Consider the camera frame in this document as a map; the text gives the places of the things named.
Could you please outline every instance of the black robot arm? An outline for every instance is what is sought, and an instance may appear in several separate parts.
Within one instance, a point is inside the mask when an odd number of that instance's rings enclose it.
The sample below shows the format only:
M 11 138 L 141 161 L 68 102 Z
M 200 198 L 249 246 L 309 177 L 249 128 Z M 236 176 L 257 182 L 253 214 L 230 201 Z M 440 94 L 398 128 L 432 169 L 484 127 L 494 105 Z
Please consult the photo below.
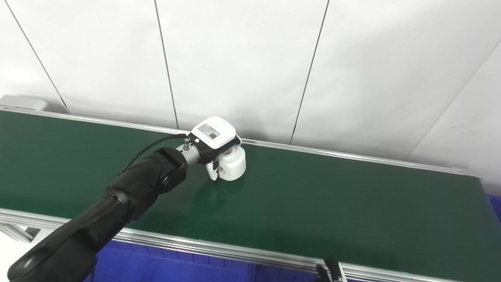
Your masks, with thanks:
M 103 196 L 17 260 L 12 282 L 80 282 L 97 262 L 96 254 L 158 195 L 186 178 L 189 163 L 180 151 L 161 148 L 120 174 Z

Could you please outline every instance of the black cable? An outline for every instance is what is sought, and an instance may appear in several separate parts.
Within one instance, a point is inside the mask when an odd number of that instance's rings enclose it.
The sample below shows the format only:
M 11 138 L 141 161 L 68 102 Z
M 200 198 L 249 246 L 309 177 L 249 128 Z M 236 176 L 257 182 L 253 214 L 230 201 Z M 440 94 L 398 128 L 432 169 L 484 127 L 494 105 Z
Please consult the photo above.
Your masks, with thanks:
M 174 134 L 174 135 L 171 135 L 171 136 L 167 136 L 167 137 L 164 137 L 164 138 L 161 138 L 153 143 L 151 143 L 150 145 L 146 146 L 144 149 L 142 149 L 141 151 L 139 151 L 139 153 L 137 153 L 125 166 L 124 168 L 122 168 L 122 170 L 117 174 L 117 176 L 119 176 L 120 174 L 122 174 L 124 171 L 126 171 L 129 166 L 138 158 L 140 157 L 142 154 L 144 154 L 144 152 L 146 152 L 147 150 L 151 149 L 153 146 L 165 141 L 165 140 L 168 140 L 168 139 L 175 139 L 175 138 L 185 138 L 187 135 L 184 134 L 184 133 L 180 133 L 180 134 Z

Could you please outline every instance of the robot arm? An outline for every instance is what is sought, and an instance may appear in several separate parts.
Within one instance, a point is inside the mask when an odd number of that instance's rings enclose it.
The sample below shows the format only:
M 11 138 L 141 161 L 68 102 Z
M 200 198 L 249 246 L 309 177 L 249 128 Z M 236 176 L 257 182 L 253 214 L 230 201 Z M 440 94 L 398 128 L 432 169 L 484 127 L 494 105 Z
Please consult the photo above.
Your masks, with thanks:
M 183 145 L 156 150 L 118 175 L 96 203 L 17 260 L 9 268 L 9 279 L 83 281 L 97 262 L 96 254 L 127 223 L 141 217 L 158 195 L 181 183 L 190 165 L 206 165 L 213 180 L 240 177 L 245 171 L 240 144 L 227 121 L 207 119 L 186 136 Z

